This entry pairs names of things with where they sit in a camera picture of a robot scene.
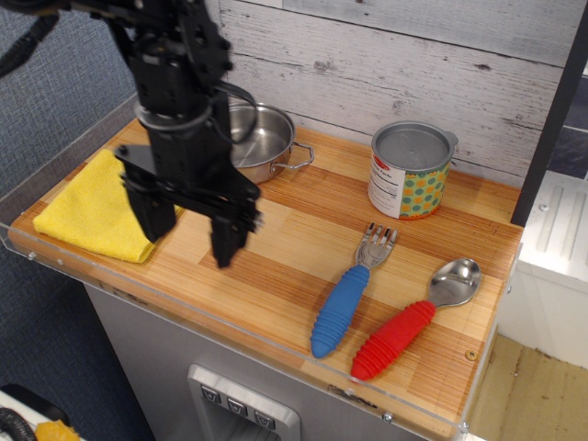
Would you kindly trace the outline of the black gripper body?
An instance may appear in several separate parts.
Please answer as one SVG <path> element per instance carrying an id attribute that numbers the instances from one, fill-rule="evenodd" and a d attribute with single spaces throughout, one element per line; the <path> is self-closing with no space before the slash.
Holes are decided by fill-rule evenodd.
<path id="1" fill-rule="evenodd" d="M 187 116 L 159 115 L 139 106 L 137 117 L 150 143 L 118 147 L 123 177 L 156 184 L 175 207 L 241 221 L 249 232 L 257 230 L 260 190 L 232 165 L 226 98 L 209 100 Z"/>

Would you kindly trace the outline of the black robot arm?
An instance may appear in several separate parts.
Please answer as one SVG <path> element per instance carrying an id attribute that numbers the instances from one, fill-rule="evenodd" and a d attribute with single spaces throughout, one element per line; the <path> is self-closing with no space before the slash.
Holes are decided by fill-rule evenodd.
<path id="1" fill-rule="evenodd" d="M 104 21 L 137 89 L 137 117 L 146 145 L 115 152 L 123 185 L 146 237 L 156 241 L 185 208 L 211 220 L 211 245 L 225 267 L 245 246 L 260 220 L 256 184 L 232 165 L 229 100 L 252 101 L 228 84 L 230 43 L 201 1 L 4 1 L 2 8 L 34 17 L 34 23 L 1 59 L 11 74 L 32 56 L 65 10 Z"/>

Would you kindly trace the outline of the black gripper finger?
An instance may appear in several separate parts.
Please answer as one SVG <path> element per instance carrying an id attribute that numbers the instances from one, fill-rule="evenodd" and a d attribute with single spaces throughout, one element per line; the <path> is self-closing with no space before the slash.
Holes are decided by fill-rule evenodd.
<path id="1" fill-rule="evenodd" d="M 151 243 L 157 243 L 175 227 L 175 206 L 160 193 L 152 182 L 136 181 L 123 177 L 130 207 L 141 226 L 143 234 Z"/>
<path id="2" fill-rule="evenodd" d="M 234 255 L 245 247 L 249 230 L 239 220 L 215 217 L 211 221 L 213 256 L 219 268 L 228 267 Z"/>

